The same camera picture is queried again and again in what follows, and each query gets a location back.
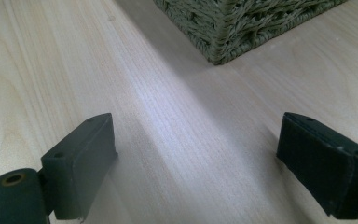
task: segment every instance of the wood grain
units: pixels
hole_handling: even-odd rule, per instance
[[[285,111],[358,142],[358,0],[222,66],[151,0],[0,0],[0,175],[113,114],[87,223],[341,223],[275,158]]]

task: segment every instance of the green woven material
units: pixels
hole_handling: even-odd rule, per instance
[[[347,0],[154,0],[213,64],[227,63]]]

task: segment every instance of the dark green object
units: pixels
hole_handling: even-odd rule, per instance
[[[358,218],[358,144],[315,119],[285,113],[277,156],[327,215]]]
[[[1,223],[48,223],[35,170],[20,169],[0,176]]]
[[[154,0],[213,64],[227,63],[347,0]]]
[[[42,157],[43,168],[0,176],[0,224],[85,219],[117,156],[111,114],[88,119]]]

